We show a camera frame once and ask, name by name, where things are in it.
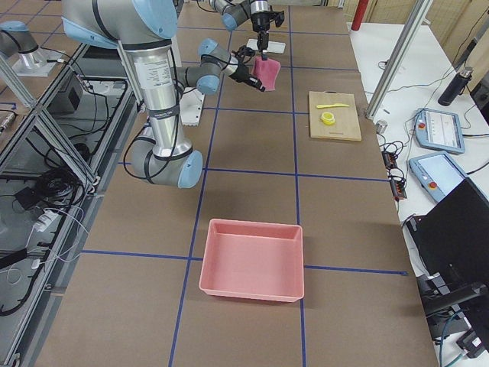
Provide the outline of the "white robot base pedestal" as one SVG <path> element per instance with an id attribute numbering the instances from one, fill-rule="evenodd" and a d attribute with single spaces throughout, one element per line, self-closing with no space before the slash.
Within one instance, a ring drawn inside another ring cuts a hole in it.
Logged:
<path id="1" fill-rule="evenodd" d="M 205 102 L 205 95 L 197 88 L 184 89 L 180 100 L 180 117 L 184 126 L 198 126 Z"/>

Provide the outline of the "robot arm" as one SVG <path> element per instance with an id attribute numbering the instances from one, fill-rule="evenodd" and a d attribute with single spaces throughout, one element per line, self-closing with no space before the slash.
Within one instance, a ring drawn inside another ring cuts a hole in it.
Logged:
<path id="1" fill-rule="evenodd" d="M 122 48 L 141 89 L 149 126 L 134 139 L 132 176 L 150 184 L 194 187 L 202 173 L 202 154 L 185 136 L 180 100 L 186 88 L 204 95 L 219 89 L 222 75 L 260 91 L 261 81 L 213 39 L 199 45 L 198 67 L 172 67 L 177 13 L 172 1 L 64 1 L 63 28 L 78 42 Z"/>
<path id="2" fill-rule="evenodd" d="M 246 21 L 251 21 L 257 35 L 257 50 L 268 50 L 270 26 L 278 28 L 284 21 L 284 11 L 274 11 L 265 0 L 226 1 L 209 0 L 212 10 L 221 15 L 222 23 L 228 31 L 234 31 Z"/>

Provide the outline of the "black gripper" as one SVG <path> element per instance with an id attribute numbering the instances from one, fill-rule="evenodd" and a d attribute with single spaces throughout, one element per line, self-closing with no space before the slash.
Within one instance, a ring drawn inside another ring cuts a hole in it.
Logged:
<path id="1" fill-rule="evenodd" d="M 253 31 L 257 33 L 257 46 L 266 49 L 269 41 L 269 30 L 272 24 L 279 28 L 284 22 L 284 11 L 262 11 L 251 16 Z"/>
<path id="2" fill-rule="evenodd" d="M 255 88 L 259 91 L 264 90 L 264 86 L 262 82 L 256 77 L 253 76 L 249 68 L 243 63 L 239 63 L 235 71 L 233 71 L 229 77 L 234 80 L 236 83 L 244 83 L 252 88 Z"/>

